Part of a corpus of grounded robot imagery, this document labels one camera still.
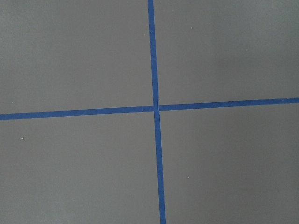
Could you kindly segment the blue tape grid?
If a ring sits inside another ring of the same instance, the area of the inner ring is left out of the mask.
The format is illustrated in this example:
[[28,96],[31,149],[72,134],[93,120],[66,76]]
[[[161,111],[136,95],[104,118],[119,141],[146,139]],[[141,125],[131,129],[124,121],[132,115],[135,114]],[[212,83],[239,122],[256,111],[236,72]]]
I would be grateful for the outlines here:
[[41,119],[41,118],[76,117],[76,116],[106,115],[106,114],[141,113],[141,112],[153,113],[154,128],[155,128],[155,151],[156,151],[156,164],[157,164],[159,219],[160,219],[160,223],[165,224],[167,222],[167,219],[166,219],[165,194],[164,194],[163,150],[162,150],[161,120],[160,120],[161,112],[210,109],[210,108],[258,106],[258,105],[297,104],[299,102],[299,99],[298,98],[272,98],[272,99],[254,99],[254,100],[161,105],[159,103],[159,84],[158,84],[159,78],[158,78],[158,68],[157,68],[154,1],[149,0],[147,2],[147,10],[148,10],[151,82],[152,82],[152,98],[153,98],[152,105],[65,110],[65,111],[9,113],[9,114],[1,114],[0,119],[18,120],[18,119]]

